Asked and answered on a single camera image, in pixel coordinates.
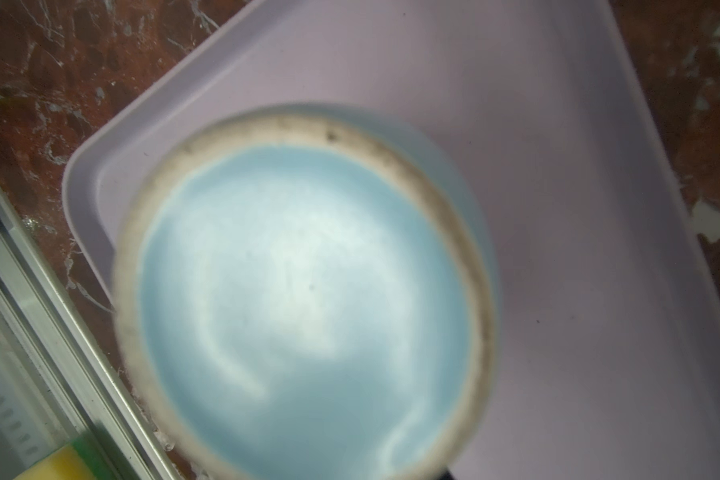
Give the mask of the light blue mug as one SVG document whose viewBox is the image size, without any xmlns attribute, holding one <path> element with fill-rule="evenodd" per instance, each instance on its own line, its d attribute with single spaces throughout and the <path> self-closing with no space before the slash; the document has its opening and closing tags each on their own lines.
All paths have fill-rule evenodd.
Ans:
<svg viewBox="0 0 720 480">
<path fill-rule="evenodd" d="M 139 188 L 112 269 L 130 378 L 216 479 L 437 479 L 479 427 L 497 262 L 446 155 L 357 108 L 244 112 Z"/>
</svg>

